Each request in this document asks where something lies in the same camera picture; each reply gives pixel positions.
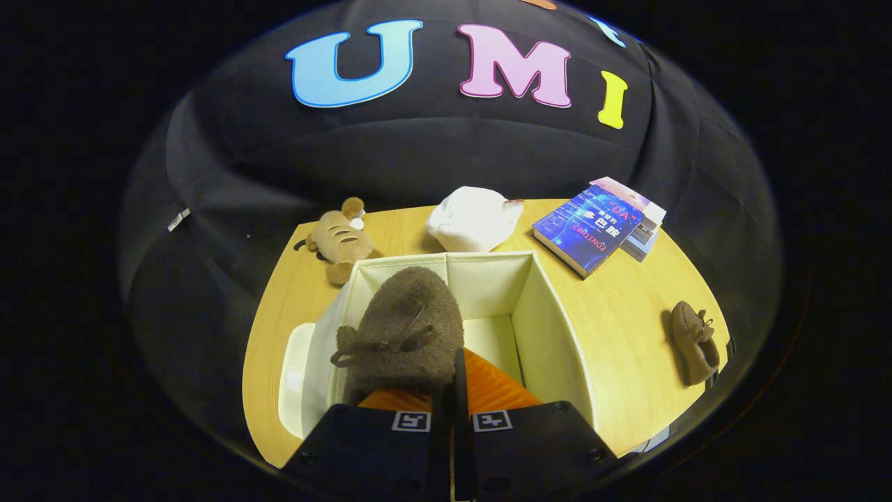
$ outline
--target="white plush toy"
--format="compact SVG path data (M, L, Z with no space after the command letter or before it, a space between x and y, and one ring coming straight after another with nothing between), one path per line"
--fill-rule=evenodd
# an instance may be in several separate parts
M485 253L511 236L523 211L523 200L507 200L487 188L462 187L434 208L427 232L447 251Z

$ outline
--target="letter m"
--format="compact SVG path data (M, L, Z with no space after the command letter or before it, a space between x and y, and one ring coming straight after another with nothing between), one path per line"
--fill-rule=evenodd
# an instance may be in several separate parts
M511 88L514 97L521 97L539 75L539 86L533 100L543 105L567 108L566 60L570 52L549 42L537 42L526 56L501 29L481 24L462 24L458 31L471 40L471 78L458 87L462 94L473 97L498 97L502 86L496 82L496 66Z

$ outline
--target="black cloth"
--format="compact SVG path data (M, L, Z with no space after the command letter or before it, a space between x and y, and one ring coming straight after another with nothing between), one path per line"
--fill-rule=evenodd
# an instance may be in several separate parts
M293 96L285 53L336 31L343 78L380 63L369 25L418 19L410 78L359 105ZM569 50L571 107L529 91L462 95L470 47L459 24L504 30L526 54ZM119 276L148 370L195 423L253 448L244 425L244 350L266 282L296 225L350 196L368 211L435 205L462 185L508 198L569 198L610 176L667 211L666 232L713 290L742 354L772 323L782 242L772 192L746 135L694 79L614 27L522 2L359 0L287 23L223 62L148 142L125 195ZM629 85L624 127L598 122L601 70ZM497 81L505 86L497 73ZM173 232L180 211L192 214Z

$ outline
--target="yellow letter i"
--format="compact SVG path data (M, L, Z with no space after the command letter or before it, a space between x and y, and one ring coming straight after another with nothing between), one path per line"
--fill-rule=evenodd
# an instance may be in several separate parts
M598 120L614 129L623 128L623 93L629 86L609 71L602 71L601 77L607 83L604 95L604 109L598 112Z

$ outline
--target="shoelace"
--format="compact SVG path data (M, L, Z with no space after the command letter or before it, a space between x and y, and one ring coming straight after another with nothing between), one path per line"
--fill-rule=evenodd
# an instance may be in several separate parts
M706 320L704 319L704 318L706 317L706 309L703 309L703 310L701 310L700 312L698 312L698 313L697 313L697 317L700 318L700 321L703 321L703 326L700 326L700 327L697 329L697 334L698 334L698 336L701 338L700 341L707 341L708 339L710 339L710 338L713 337L713 334L712 334L712 333L709 333L709 336L708 336L708 337L704 337L704 336L703 336L703 331L705 331L706 328L709 327L709 325L713 323L713 320L710 319L709 321L706 321Z
M421 316L421 313L425 311L425 307L421 307L421 310L418 311L418 314L415 315L415 319L409 323L409 326L400 333L400 335L404 335L409 330L412 329L412 326L415 325L415 322L418 320L418 317ZM338 350L331 356L331 363L334 364L338 368L346 368L347 366L351 366L356 364L359 361L359 358L355 357L356 354L362 352L412 352L420 349L421 347L429 345L433 342L439 333L434 329L432 324L428 324L425 328L419 332L412 333L408 335L403 340L379 340L373 342L360 342L354 345L351 348L346 348L344 350ZM341 359L344 356L354 356L349 359Z

